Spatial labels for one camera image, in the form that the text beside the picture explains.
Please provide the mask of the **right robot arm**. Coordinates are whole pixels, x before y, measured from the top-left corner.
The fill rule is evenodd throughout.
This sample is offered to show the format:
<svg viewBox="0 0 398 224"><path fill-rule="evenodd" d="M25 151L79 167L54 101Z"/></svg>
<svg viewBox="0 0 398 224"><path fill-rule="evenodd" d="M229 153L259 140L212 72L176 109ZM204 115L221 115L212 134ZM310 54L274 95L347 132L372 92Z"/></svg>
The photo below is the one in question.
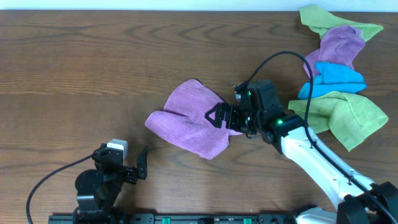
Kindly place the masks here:
<svg viewBox="0 0 398 224"><path fill-rule="evenodd" d="M397 223L397 188L377 184L327 147L297 114L286 114L270 80L235 88L238 105L217 103L205 113L216 128L260 134L280 154L300 166L326 193L336 212L309 205L292 223Z"/></svg>

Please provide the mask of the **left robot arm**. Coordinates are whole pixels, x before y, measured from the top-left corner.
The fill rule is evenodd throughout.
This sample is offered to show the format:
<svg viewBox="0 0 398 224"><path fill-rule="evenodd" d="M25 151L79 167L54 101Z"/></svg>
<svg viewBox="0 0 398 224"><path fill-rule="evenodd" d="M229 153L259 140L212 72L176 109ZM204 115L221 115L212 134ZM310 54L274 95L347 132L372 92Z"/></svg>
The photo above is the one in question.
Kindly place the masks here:
<svg viewBox="0 0 398 224"><path fill-rule="evenodd" d="M123 164L127 155L127 142L102 143L91 158L95 169L82 172L75 181L78 211L72 215L73 223L129 223L129 217L114 203L125 183L136 184L147 177L147 154L145 147L139 154L136 166Z"/></svg>

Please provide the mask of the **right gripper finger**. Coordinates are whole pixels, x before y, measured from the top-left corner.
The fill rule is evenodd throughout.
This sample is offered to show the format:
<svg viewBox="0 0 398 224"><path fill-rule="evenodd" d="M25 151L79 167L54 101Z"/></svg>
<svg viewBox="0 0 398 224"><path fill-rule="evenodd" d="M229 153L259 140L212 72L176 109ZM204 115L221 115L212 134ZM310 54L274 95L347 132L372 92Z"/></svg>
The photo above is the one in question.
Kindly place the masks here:
<svg viewBox="0 0 398 224"><path fill-rule="evenodd" d="M230 104L228 103L217 103L211 110L207 111L206 114L218 113L224 115L229 110Z"/></svg>
<svg viewBox="0 0 398 224"><path fill-rule="evenodd" d="M205 118L215 127L221 128L224 121L224 113L206 113Z"/></svg>

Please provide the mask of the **purple microfiber cloth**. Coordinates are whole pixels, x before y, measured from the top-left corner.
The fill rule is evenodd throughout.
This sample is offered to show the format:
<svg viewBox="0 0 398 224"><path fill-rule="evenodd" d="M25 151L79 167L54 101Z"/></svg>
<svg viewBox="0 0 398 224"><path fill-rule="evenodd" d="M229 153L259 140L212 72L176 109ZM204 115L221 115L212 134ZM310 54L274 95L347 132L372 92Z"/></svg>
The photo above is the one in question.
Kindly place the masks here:
<svg viewBox="0 0 398 224"><path fill-rule="evenodd" d="M205 113L223 100L196 79L183 82L169 96L163 110L152 112L145 126L165 141L212 159L229 145L229 137L240 133L214 127Z"/></svg>

